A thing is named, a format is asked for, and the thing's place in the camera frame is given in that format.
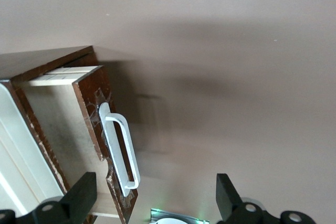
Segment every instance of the open drawer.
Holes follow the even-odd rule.
[[[4,96],[11,99],[16,118],[21,117],[26,127],[25,135],[8,137],[7,142],[16,144],[13,148],[17,153],[24,152],[32,162],[33,152],[29,156],[29,151],[19,150],[23,145],[18,144],[27,143],[21,140],[22,136],[30,137],[30,145],[36,144],[41,156],[39,162],[49,167],[54,185],[63,194],[85,172],[96,172],[98,198],[85,223],[92,223],[95,216],[119,218],[127,223],[138,196],[139,172],[134,169],[137,164],[127,123],[121,115],[114,114],[107,73],[104,66],[95,66],[98,62],[93,48],[15,53],[1,55],[0,60]],[[3,126],[15,131],[17,124],[7,120]],[[35,182],[39,179],[34,173],[30,176],[35,177]],[[37,198],[37,202],[41,200],[43,196]]]
[[[127,222],[125,212],[137,196],[132,189],[139,184],[139,172],[127,123],[114,125],[99,115],[101,105],[114,110],[106,78],[103,66],[59,68],[20,87],[70,187],[85,172],[96,172],[98,198],[91,214]],[[109,135],[103,124],[109,124]],[[120,142],[119,129],[126,132]]]

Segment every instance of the screw hole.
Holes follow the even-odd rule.
[[[291,219],[292,221],[295,221],[295,222],[301,222],[302,219],[299,215],[297,214],[294,214],[293,212],[291,214],[289,214],[289,219]]]
[[[48,204],[48,205],[45,205],[44,207],[42,207],[42,211],[46,212],[46,211],[49,211],[51,208],[53,208],[53,205]]]

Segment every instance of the white drawer handle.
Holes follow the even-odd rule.
[[[136,189],[139,186],[140,182],[139,169],[137,165],[137,160],[135,159],[128,123],[123,115],[117,113],[111,113],[109,104],[107,102],[101,104],[99,108],[99,116],[103,125],[104,133],[107,139],[107,144],[110,149],[110,153],[113,159],[114,168],[117,173],[120,187],[123,195],[126,197],[130,193],[131,189]],[[117,122],[120,125],[134,178],[133,182],[129,181],[128,178],[127,170],[125,167],[124,160],[122,158],[120,145],[118,142],[116,130],[114,128],[114,124],[109,121]]]

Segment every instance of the wall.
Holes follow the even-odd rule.
[[[0,0],[0,51],[94,45],[150,207],[219,220],[216,173],[332,223],[336,0]]]

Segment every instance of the green light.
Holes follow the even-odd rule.
[[[210,224],[210,222],[208,220],[200,220],[191,216],[187,216],[187,215],[180,215],[180,214],[175,214],[172,212],[167,212],[161,209],[157,209],[157,208],[152,208],[151,209],[151,222],[156,222],[160,219],[163,218],[173,218],[173,219],[178,219],[178,220],[185,220],[188,221],[188,223],[192,223],[192,224]]]

